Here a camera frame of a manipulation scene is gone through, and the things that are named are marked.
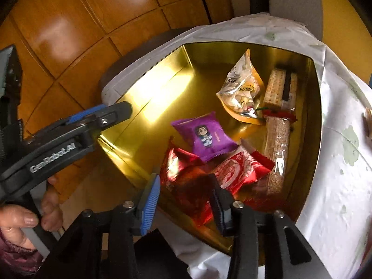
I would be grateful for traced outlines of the person's left hand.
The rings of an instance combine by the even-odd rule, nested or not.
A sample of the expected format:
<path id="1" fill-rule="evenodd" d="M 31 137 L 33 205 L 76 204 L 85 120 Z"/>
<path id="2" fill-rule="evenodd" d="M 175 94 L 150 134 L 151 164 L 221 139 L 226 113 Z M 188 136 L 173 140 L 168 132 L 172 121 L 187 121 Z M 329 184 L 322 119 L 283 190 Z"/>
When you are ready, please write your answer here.
<path id="1" fill-rule="evenodd" d="M 57 178 L 50 177 L 48 188 L 45 192 L 41 207 L 43 216 L 42 228 L 54 232 L 62 228 L 63 213 L 60 209 L 59 194 L 55 188 Z M 5 205 L 1 207 L 1 232 L 4 238 L 15 246 L 35 250 L 35 246 L 23 233 L 23 228 L 34 228 L 39 223 L 38 217 L 31 211 L 19 205 Z"/>

